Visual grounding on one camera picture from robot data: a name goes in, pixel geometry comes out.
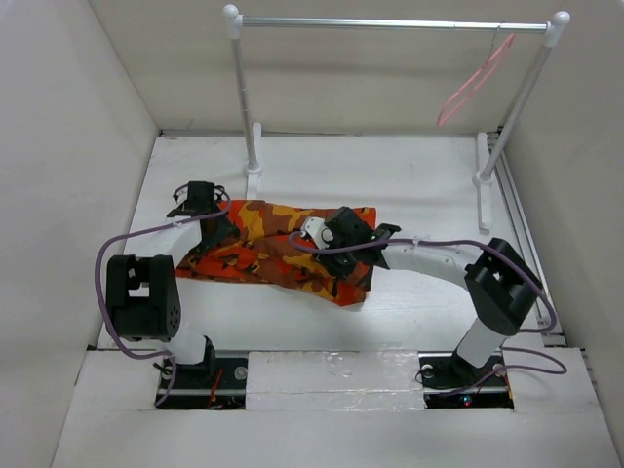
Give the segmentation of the orange camouflage trousers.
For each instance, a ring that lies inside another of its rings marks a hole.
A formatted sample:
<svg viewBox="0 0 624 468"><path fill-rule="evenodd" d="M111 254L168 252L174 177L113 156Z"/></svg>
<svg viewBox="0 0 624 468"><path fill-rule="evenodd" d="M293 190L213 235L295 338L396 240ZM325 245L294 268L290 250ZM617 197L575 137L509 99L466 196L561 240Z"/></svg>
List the orange camouflage trousers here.
<svg viewBox="0 0 624 468"><path fill-rule="evenodd" d="M371 289L372 269L358 263L339 279L296 249L289 235L309 216L327 218L333 209L303 209L263 200L232 202L228 221L238 228L205 253L188 253L178 264L178 278L235 284L265 284L311 293L337 306L364 302Z"/></svg>

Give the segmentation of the pink clothes hanger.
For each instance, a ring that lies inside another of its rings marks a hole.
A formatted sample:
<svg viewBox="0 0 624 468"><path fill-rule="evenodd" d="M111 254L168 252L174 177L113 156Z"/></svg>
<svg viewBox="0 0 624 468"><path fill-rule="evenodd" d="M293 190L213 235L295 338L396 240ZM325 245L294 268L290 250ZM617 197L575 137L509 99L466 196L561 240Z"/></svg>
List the pink clothes hanger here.
<svg viewBox="0 0 624 468"><path fill-rule="evenodd" d="M436 125L445 125L464 105L485 85L513 46L516 34L508 36L495 50L492 50L484 63L446 100L441 108Z"/></svg>

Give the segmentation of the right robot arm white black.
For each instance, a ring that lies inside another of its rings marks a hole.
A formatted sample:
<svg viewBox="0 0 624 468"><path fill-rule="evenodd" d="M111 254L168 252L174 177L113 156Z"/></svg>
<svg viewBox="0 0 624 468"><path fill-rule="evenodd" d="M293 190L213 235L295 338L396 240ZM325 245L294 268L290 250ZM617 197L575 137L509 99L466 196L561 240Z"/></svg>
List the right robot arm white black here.
<svg viewBox="0 0 624 468"><path fill-rule="evenodd" d="M303 236L313 243L315 260L336 277L364 265L422 274L467 291L476 318L449 358L422 366L419 376L431 389L453 391L477 383L491 355L520 332L543 294L542 283L500 238L486 244L429 241L395 224L371 228L348 207L326 218L308 217Z"/></svg>

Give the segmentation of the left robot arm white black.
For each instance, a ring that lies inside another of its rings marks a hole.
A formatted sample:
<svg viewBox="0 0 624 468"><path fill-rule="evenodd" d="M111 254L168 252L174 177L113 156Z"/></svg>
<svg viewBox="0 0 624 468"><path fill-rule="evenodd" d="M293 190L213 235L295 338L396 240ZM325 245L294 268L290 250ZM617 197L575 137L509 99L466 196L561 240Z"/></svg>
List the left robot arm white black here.
<svg viewBox="0 0 624 468"><path fill-rule="evenodd" d="M136 360L163 358L196 386L217 373L211 340L182 315L176 268L237 232L227 218L232 202L221 185L189 181L160 225L107 241L97 254L97 300L109 335Z"/></svg>

